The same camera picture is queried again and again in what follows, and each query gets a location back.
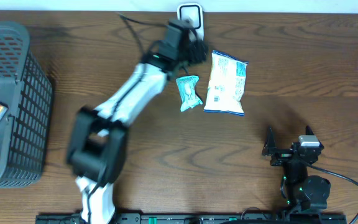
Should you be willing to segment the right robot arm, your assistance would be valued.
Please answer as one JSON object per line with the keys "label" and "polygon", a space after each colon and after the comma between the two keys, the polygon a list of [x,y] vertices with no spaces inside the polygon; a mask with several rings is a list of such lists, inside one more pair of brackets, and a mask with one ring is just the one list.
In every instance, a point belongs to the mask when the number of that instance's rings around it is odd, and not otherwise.
{"label": "right robot arm", "polygon": [[308,174],[308,166],[318,161],[323,149],[323,144],[309,126],[305,128],[305,134],[298,137],[297,142],[284,149],[276,146],[273,130],[268,128],[262,155],[271,157],[271,166],[283,168],[281,194],[288,204],[282,212],[284,218],[289,218],[292,214],[319,213],[327,208],[330,181]]}

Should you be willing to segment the white blue snack bag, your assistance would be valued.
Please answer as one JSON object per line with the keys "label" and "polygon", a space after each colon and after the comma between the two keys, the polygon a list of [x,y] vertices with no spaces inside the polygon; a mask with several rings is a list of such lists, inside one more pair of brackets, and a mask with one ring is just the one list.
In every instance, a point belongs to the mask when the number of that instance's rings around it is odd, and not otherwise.
{"label": "white blue snack bag", "polygon": [[241,98],[245,92],[248,62],[213,50],[204,112],[244,116]]}

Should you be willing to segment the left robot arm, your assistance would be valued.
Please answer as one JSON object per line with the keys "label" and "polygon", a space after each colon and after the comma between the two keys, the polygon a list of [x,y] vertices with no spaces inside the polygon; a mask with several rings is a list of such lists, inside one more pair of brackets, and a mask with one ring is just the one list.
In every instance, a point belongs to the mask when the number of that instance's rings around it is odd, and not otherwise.
{"label": "left robot arm", "polygon": [[75,116],[66,162],[82,194],[83,223],[109,223],[114,183],[124,167],[129,128],[145,106],[178,71],[206,61],[202,22],[170,19],[164,39],[142,50],[130,78],[110,99]]}

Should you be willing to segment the teal candy pouch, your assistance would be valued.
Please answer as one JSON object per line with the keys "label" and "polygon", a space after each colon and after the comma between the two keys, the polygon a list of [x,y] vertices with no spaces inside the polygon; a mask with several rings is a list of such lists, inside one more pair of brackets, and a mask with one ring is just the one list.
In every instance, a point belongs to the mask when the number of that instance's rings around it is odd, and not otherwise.
{"label": "teal candy pouch", "polygon": [[196,94],[195,90],[198,80],[199,77],[196,75],[188,75],[176,79],[177,87],[181,97],[181,112],[203,104],[201,98]]}

